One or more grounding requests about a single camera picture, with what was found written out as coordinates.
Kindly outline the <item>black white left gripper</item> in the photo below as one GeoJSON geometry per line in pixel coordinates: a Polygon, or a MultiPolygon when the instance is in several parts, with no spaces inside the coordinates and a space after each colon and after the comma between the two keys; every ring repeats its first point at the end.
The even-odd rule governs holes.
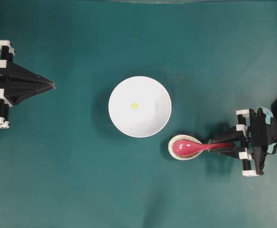
{"type": "Polygon", "coordinates": [[[9,62],[15,50],[9,40],[0,40],[0,80],[2,77],[27,83],[0,83],[0,129],[9,128],[9,108],[23,100],[55,88],[55,83],[9,62]]]}

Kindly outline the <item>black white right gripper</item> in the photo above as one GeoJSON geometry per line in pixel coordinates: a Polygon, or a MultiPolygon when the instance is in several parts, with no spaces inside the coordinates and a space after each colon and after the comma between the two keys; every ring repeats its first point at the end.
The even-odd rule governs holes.
{"type": "Polygon", "coordinates": [[[228,129],[225,133],[208,141],[224,143],[240,141],[241,147],[210,149],[210,152],[226,155],[242,161],[242,175],[245,177],[262,176],[267,156],[266,146],[253,146],[251,142],[250,117],[253,109],[237,110],[238,124],[228,129]]]}

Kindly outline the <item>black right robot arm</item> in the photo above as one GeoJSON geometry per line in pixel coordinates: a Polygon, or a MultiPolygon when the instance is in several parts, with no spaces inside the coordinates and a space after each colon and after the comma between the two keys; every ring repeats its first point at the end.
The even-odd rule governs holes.
{"type": "Polygon", "coordinates": [[[222,146],[209,151],[241,160],[243,176],[261,176],[266,156],[277,151],[277,99],[271,109],[242,109],[236,116],[237,125],[209,140],[209,144],[222,146]]]}

